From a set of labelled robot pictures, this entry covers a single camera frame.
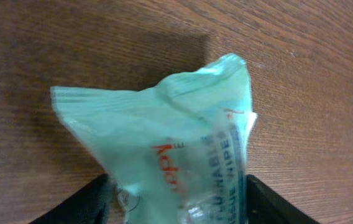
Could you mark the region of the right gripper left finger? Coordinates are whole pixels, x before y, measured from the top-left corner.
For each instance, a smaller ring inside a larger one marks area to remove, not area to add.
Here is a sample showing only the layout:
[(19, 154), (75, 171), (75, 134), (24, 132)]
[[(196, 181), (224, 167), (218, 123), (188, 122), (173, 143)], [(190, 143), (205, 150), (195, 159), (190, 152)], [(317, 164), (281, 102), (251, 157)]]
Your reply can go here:
[(110, 176), (101, 174), (30, 224), (107, 224), (112, 193)]

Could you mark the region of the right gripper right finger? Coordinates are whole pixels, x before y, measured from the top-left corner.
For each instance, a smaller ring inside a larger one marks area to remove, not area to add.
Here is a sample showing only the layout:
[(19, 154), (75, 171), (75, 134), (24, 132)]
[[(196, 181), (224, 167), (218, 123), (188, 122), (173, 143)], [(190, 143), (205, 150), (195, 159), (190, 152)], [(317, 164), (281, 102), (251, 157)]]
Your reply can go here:
[(246, 179), (249, 224), (319, 224), (254, 175)]

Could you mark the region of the teal wet wipes pack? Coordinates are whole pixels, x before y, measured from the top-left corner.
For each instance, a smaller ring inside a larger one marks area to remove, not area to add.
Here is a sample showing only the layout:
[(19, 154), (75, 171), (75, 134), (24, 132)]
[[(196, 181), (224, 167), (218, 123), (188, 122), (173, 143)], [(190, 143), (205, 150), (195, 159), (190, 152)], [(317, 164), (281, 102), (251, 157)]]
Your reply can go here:
[(240, 56), (142, 91), (54, 86), (51, 99), (115, 180), (126, 223), (247, 222), (247, 142), (257, 115)]

